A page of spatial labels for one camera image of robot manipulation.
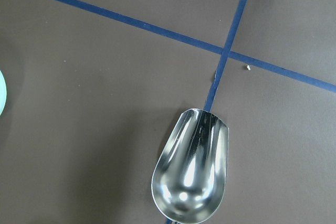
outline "blue tape line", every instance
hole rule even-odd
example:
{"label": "blue tape line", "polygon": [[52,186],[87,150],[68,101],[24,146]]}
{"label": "blue tape line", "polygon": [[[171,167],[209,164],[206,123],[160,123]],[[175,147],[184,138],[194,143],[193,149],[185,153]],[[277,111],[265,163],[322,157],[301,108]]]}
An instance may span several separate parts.
{"label": "blue tape line", "polygon": [[217,47],[215,45],[206,43],[204,41],[197,40],[197,39],[194,39],[194,38],[182,35],[182,34],[178,34],[178,33],[175,33],[173,31],[169,31],[167,29],[164,29],[164,28],[161,28],[161,27],[158,27],[158,26],[154,26],[154,25],[151,25],[149,23],[142,22],[140,20],[137,20],[137,19],[134,19],[134,18],[131,18],[131,17],[128,17],[128,16],[124,16],[124,15],[112,12],[110,10],[103,9],[103,8],[98,7],[98,6],[94,6],[94,5],[79,1],[79,0],[56,0],[56,1],[71,5],[73,7],[81,8],[81,9],[86,10],[88,12],[96,13],[98,15],[101,15],[101,16],[104,16],[104,17],[107,17],[107,18],[111,18],[111,19],[117,20],[119,22],[123,22],[123,23],[129,24],[129,25],[132,25],[132,26],[135,26],[135,27],[147,30],[147,31],[151,31],[153,33],[156,33],[156,34],[159,34],[159,35],[171,38],[171,39],[175,39],[175,40],[178,40],[180,42],[183,42],[183,43],[186,43],[186,44],[198,47],[198,48],[202,48],[202,49],[210,51],[210,52],[214,52],[216,54],[220,54],[221,59],[220,59],[219,64],[218,64],[218,67],[217,67],[217,70],[216,70],[216,77],[215,77],[216,83],[214,81],[214,83],[213,83],[213,85],[212,85],[212,87],[209,91],[209,95],[208,95],[206,104],[204,106],[204,109],[208,110],[208,111],[212,107],[212,103],[213,103],[214,98],[215,98],[215,94],[216,94],[216,91],[217,91],[217,88],[218,88],[218,85],[219,85],[220,78],[221,78],[221,76],[223,74],[223,71],[224,71],[224,67],[225,67],[225,64],[226,64],[226,61],[227,61],[227,57],[230,57],[232,59],[242,61],[242,62],[245,62],[247,64],[251,64],[253,66],[260,67],[260,68],[263,68],[265,70],[268,70],[268,71],[271,71],[271,72],[274,72],[274,73],[278,73],[278,74],[281,74],[283,76],[287,76],[287,77],[293,78],[295,80],[302,81],[304,83],[316,86],[318,88],[326,89],[326,90],[329,90],[331,92],[336,93],[336,86],[331,84],[331,83],[324,82],[324,81],[321,81],[321,80],[318,80],[318,79],[315,79],[315,78],[312,78],[312,77],[309,77],[309,76],[305,76],[303,74],[300,74],[300,73],[297,73],[297,72],[294,72],[294,71],[291,71],[291,70],[287,70],[287,69],[284,69],[282,67],[279,67],[279,66],[261,61],[261,60],[254,59],[254,58],[249,57],[249,56],[238,54],[238,53],[230,50],[231,47],[232,47],[232,43],[233,43],[234,37],[235,37],[236,32],[237,32],[239,21],[240,21],[240,18],[241,18],[241,15],[243,13],[243,10],[244,10],[244,7],[245,7],[245,4],[246,4],[247,0],[239,0],[237,11],[236,11],[236,14],[234,16],[234,19],[233,19],[233,22],[232,22],[227,40],[225,42],[225,47],[224,48]]}
{"label": "blue tape line", "polygon": [[56,1],[86,10],[88,12],[98,14],[100,16],[111,18],[119,22],[123,22],[125,24],[150,31],[155,34],[162,35],[164,37],[175,39],[177,41],[180,41],[180,42],[183,42],[183,43],[186,43],[186,44],[198,47],[198,48],[202,48],[204,50],[214,52],[216,54],[221,54],[222,52],[221,47],[217,47],[210,43],[207,43],[207,42],[204,42],[198,39],[194,39],[189,36],[185,36],[185,35],[182,35],[182,34],[179,34],[179,33],[176,33],[176,32],[173,32],[173,31],[170,31],[170,30],[158,27],[158,26],[154,26],[152,24],[140,21],[138,19],[134,19],[134,18],[131,18],[131,17],[128,17],[128,16],[125,16],[125,15],[122,15],[116,12],[112,12],[110,10],[91,5],[83,1],[79,1],[79,0],[56,0]]}
{"label": "blue tape line", "polygon": [[304,74],[297,73],[297,72],[294,72],[292,70],[288,70],[288,69],[273,65],[271,63],[267,63],[267,62],[262,61],[262,60],[257,60],[257,59],[254,59],[252,57],[239,54],[237,52],[230,51],[229,57],[232,58],[232,59],[235,59],[235,60],[245,62],[246,64],[250,64],[250,65],[253,65],[253,66],[256,66],[256,67],[259,67],[259,68],[263,68],[263,69],[271,71],[273,73],[278,73],[282,76],[287,76],[287,77],[290,77],[292,79],[302,81],[304,83],[316,86],[318,88],[326,89],[326,90],[329,90],[331,92],[336,93],[336,85],[330,84],[328,82],[321,81],[321,80],[315,79],[313,77],[309,77],[309,76],[306,76]]}
{"label": "blue tape line", "polygon": [[205,105],[204,105],[204,110],[205,111],[210,111],[211,107],[214,103],[216,92],[217,92],[220,80],[222,78],[224,68],[225,68],[225,65],[226,65],[226,61],[227,61],[227,58],[229,57],[229,53],[230,53],[233,41],[234,41],[235,36],[236,36],[238,26],[239,26],[239,22],[241,20],[242,15],[243,15],[243,11],[244,11],[246,2],[247,2],[247,0],[239,0],[235,16],[234,16],[233,21],[231,23],[230,31],[227,35],[225,45],[224,45],[224,48],[223,48],[223,51],[222,51],[217,69],[216,69],[215,79],[214,79],[214,81],[213,81],[213,83],[210,87],[208,97],[205,101]]}

